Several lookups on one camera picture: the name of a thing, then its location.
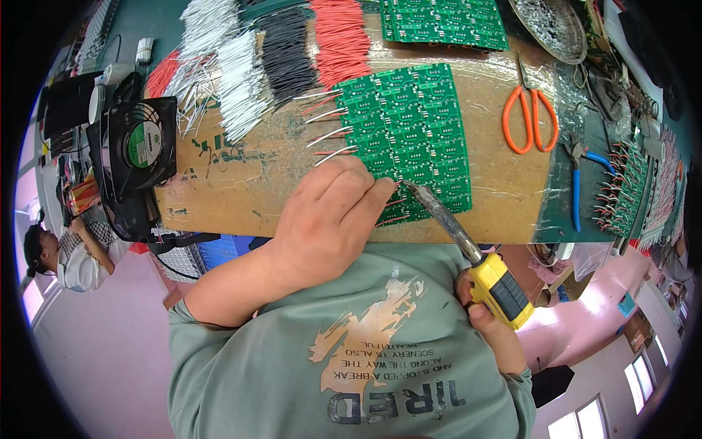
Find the orange scissors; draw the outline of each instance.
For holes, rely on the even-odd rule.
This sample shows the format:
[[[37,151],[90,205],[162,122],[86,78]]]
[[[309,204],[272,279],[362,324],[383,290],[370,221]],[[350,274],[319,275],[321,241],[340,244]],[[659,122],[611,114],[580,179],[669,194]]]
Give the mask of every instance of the orange scissors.
[[[558,119],[556,118],[556,113],[553,111],[553,107],[548,102],[548,99],[541,93],[541,90],[536,90],[529,84],[527,77],[527,70],[524,69],[524,63],[522,58],[517,52],[517,69],[519,70],[519,75],[522,78],[522,83],[515,88],[515,90],[507,99],[507,104],[505,105],[505,110],[502,113],[502,131],[505,134],[505,139],[507,144],[516,152],[517,154],[524,154],[531,149],[531,144],[534,142],[534,137],[536,137],[536,147],[544,152],[551,151],[556,144],[558,139]],[[526,90],[531,92],[531,112],[534,114],[534,119],[532,121],[531,115],[529,114],[529,107],[527,106],[527,98],[524,96],[527,94]],[[524,110],[524,123],[526,123],[526,146],[522,149],[517,148],[514,141],[512,141],[512,136],[510,136],[510,112],[512,111],[512,106],[517,101],[517,97],[522,101],[522,110]],[[544,147],[543,142],[541,142],[541,132],[538,130],[538,100],[546,106],[548,114],[551,116],[553,121],[553,137],[548,143],[548,146]],[[534,132],[532,133],[531,126],[534,125]]]

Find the fan sticker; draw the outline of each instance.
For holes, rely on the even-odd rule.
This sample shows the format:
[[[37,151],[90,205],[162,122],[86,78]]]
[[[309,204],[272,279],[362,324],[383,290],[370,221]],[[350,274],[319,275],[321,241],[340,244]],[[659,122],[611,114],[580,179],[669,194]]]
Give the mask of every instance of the fan sticker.
[[[147,168],[161,152],[161,130],[154,122],[145,121],[137,125],[129,135],[128,153],[132,164]]]

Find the graphic print on shirt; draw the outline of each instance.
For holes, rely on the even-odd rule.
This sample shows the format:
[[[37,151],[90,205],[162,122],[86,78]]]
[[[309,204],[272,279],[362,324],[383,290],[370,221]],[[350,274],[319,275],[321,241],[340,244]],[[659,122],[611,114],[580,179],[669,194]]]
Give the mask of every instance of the graphic print on shirt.
[[[383,391],[388,381],[411,379],[450,369],[431,348],[415,344],[392,344],[392,336],[411,318],[425,293],[424,282],[413,278],[407,282],[398,279],[399,266],[395,266],[385,284],[385,298],[369,306],[361,315],[341,315],[326,331],[318,333],[311,346],[310,360],[320,362],[336,347],[320,379],[319,391],[330,389],[336,394],[329,400],[327,414],[337,424],[370,424],[399,416],[402,413],[432,412],[435,419],[444,415],[444,382],[433,386],[402,392]],[[372,382],[378,392],[368,394],[370,407],[363,407],[366,385]],[[456,395],[456,383],[446,385],[451,406],[465,404]],[[395,400],[404,396],[405,401]],[[339,403],[346,406],[345,415],[338,413]]]

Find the cooling fan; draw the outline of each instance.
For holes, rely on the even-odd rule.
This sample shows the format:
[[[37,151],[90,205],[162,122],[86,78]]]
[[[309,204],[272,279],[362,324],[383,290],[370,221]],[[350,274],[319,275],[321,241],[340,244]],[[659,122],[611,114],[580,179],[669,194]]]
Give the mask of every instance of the cooling fan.
[[[108,151],[102,167],[114,197],[151,188],[176,174],[174,97],[144,99],[113,107],[107,118]]]

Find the wire cutters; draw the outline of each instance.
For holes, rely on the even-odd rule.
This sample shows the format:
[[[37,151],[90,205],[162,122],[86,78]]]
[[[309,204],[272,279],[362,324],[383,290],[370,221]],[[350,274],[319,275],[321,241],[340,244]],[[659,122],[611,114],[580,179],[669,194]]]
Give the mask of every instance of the wire cutters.
[[[542,150],[544,152],[551,151],[554,145],[556,144],[556,140],[558,139],[558,119],[556,118],[556,113],[555,111],[553,111],[553,107],[548,102],[548,99],[546,99],[543,93],[541,93],[541,90],[535,89],[529,83],[527,70],[524,68],[524,63],[522,62],[522,58],[519,56],[519,52],[517,52],[517,70],[519,71],[519,75],[522,78],[522,83],[515,88],[515,90],[510,95],[510,98],[507,99],[507,104],[505,104],[505,109],[502,112],[502,131],[505,134],[507,144],[517,154],[524,154],[525,152],[531,149],[531,144],[534,142],[534,137],[536,137],[536,147],[539,150]],[[533,118],[529,114],[527,98],[525,98],[525,95],[527,94],[525,89],[531,92],[531,112],[534,114]],[[524,123],[526,124],[526,146],[524,146],[524,148],[522,149],[517,148],[514,141],[512,140],[512,136],[510,135],[510,112],[512,111],[512,106],[514,106],[515,102],[517,101],[517,98],[519,98],[522,101],[522,110],[524,111]],[[551,116],[551,120],[553,122],[553,137],[551,138],[551,141],[546,147],[543,146],[543,142],[541,141],[541,132],[538,128],[539,99],[541,99],[541,102],[543,102],[543,104],[546,106],[548,114]]]
[[[571,133],[570,137],[573,146],[564,146],[573,162],[573,223],[575,224],[575,230],[580,232],[580,159],[585,158],[597,162],[606,167],[609,172],[612,172],[614,168],[609,163],[609,160],[603,156],[589,152],[588,147],[578,142],[573,133]]]

